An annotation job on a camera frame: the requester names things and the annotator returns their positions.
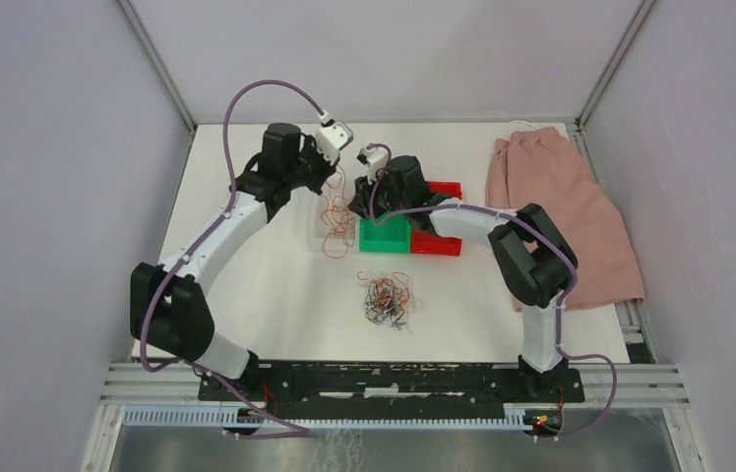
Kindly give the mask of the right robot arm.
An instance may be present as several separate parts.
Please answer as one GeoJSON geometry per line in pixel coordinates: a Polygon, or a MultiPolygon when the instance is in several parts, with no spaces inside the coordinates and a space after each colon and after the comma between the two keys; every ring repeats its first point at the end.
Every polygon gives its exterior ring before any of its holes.
{"type": "Polygon", "coordinates": [[[357,159],[366,173],[354,181],[350,211],[376,224],[402,216],[417,231],[491,250],[521,308],[521,393],[532,401],[547,399],[568,369],[561,347],[562,315],[577,281],[578,260],[545,209],[537,204],[518,210],[475,206],[434,192],[416,157],[392,157],[382,147],[367,147],[357,159]]]}

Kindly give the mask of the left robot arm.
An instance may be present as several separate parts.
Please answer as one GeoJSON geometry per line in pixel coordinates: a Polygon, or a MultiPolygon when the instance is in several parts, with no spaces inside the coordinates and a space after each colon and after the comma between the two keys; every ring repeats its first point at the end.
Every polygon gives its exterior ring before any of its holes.
{"type": "Polygon", "coordinates": [[[274,219],[294,190],[322,194],[352,141],[352,131],[333,119],[313,135],[292,124],[267,127],[260,151],[236,176],[228,202],[210,222],[163,263],[141,263],[133,270],[129,328],[142,358],[152,346],[223,375],[223,387],[237,399],[258,392],[257,355],[217,331],[207,294],[231,258],[274,219]]]}

